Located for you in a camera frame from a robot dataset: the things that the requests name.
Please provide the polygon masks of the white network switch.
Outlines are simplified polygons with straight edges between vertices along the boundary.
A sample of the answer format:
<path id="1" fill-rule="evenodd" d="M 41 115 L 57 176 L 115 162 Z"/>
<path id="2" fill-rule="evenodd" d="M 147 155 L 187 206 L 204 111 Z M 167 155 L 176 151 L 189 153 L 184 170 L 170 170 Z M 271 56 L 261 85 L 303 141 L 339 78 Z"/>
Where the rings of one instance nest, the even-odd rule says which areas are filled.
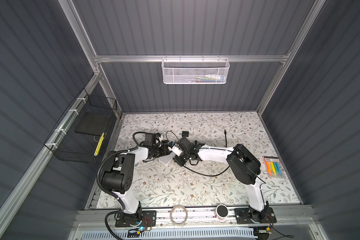
<path id="1" fill-rule="evenodd" d="M 172 161 L 172 159 L 174 158 L 174 156 L 176 156 L 175 153 L 170 153 L 169 155 L 166 155 L 166 156 L 162 156 L 162 157 L 159 157 L 159 162 L 161 162 L 162 164 L 168 166 L 169 163 Z"/>

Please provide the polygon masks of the aluminium front rail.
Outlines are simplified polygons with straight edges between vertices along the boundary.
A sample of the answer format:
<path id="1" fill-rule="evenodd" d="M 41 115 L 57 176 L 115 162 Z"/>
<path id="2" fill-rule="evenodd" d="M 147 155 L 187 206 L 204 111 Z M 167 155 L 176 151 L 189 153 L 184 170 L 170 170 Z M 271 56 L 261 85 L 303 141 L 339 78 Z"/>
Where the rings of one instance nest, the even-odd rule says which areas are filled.
<path id="1" fill-rule="evenodd" d="M 310 225 L 316 220 L 316 214 L 310 205 L 273 205 L 270 206 L 277 218 L 277 222 L 273 225 Z M 248 208 L 247 206 L 231 206 L 228 207 L 228 216 L 220 221 L 215 217 L 216 207 L 187 207 L 188 220 L 184 226 L 174 226 L 170 221 L 170 211 L 172 208 L 156 208 L 143 209 L 143 211 L 157 211 L 157 219 L 155 228 L 171 228 L 171 227 L 212 227 L 212 226 L 265 226 L 267 224 L 238 224 L 234 209 Z"/>

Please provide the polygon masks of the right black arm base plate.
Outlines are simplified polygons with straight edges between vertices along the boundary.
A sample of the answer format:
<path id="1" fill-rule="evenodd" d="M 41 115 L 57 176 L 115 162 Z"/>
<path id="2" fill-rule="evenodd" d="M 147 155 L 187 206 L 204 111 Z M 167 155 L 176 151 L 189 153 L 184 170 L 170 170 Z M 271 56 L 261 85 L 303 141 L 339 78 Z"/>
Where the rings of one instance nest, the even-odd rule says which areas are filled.
<path id="1" fill-rule="evenodd" d="M 234 213 L 238 224 L 274 224 L 277 222 L 271 207 L 265 207 L 261 212 L 252 208 L 235 208 Z"/>

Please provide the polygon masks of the black foam pad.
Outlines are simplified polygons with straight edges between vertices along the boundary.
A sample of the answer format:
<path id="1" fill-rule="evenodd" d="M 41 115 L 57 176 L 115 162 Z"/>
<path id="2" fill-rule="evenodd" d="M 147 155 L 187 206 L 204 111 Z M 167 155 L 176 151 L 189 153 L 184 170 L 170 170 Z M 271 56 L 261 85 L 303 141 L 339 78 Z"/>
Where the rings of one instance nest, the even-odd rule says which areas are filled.
<path id="1" fill-rule="evenodd" d="M 91 136 L 101 136 L 107 124 L 108 116 L 86 113 L 75 127 L 75 132 Z"/>

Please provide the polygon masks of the clear tape roll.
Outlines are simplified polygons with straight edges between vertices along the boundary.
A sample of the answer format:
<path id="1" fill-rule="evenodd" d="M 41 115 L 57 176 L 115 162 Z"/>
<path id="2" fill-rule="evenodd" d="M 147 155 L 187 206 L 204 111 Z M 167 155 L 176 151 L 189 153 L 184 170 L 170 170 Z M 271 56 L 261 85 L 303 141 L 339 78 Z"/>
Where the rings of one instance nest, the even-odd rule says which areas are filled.
<path id="1" fill-rule="evenodd" d="M 188 210 L 185 206 L 176 205 L 172 207 L 169 217 L 174 226 L 184 226 L 188 220 Z"/>

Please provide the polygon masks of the pack of coloured markers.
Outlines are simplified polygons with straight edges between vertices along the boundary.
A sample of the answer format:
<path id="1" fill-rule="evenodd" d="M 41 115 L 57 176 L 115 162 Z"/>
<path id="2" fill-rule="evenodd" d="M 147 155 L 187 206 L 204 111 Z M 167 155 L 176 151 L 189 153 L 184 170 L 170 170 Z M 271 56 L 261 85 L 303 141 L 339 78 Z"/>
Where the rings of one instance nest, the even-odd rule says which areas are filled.
<path id="1" fill-rule="evenodd" d="M 267 174 L 270 178 L 284 178 L 284 174 L 281 168 L 281 162 L 278 157 L 263 157 Z"/>

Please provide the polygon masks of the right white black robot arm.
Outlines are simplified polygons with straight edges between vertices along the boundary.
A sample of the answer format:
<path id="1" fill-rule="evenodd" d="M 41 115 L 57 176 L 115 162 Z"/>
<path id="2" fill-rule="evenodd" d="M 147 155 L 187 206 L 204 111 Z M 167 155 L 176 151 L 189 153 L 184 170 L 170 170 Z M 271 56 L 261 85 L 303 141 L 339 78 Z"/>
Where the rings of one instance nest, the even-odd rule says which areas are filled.
<path id="1" fill-rule="evenodd" d="M 249 197 L 249 212 L 247 216 L 255 223 L 266 219 L 269 203 L 262 192 L 265 182 L 259 178 L 261 173 L 260 161 L 242 144 L 232 148 L 210 147 L 198 142 L 190 142 L 186 137 L 177 143 L 170 144 L 175 153 L 175 162 L 184 166 L 188 161 L 214 161 L 227 164 L 236 179 L 246 186 Z"/>

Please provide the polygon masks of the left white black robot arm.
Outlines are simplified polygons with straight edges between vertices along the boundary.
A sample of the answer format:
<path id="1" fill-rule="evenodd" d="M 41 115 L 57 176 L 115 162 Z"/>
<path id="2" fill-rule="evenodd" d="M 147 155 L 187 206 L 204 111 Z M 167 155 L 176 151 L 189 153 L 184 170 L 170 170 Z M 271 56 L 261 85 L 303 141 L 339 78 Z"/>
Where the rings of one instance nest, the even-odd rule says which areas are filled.
<path id="1" fill-rule="evenodd" d="M 125 220 L 137 224 L 143 214 L 140 201 L 130 190 L 135 165 L 169 155 L 173 144 L 164 140 L 160 133 L 135 132 L 132 138 L 137 144 L 134 148 L 108 153 L 97 172 L 96 181 L 104 193 L 121 204 L 121 215 Z"/>

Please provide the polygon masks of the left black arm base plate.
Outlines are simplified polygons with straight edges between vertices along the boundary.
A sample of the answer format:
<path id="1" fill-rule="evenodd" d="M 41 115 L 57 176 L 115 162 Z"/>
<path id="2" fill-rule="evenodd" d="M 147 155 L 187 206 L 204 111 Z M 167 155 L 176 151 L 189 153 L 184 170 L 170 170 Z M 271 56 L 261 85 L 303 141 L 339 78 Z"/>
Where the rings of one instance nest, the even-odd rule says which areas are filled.
<path id="1" fill-rule="evenodd" d="M 135 214 L 117 213 L 116 228 L 148 227 L 150 230 L 156 225 L 157 211 L 137 211 Z"/>

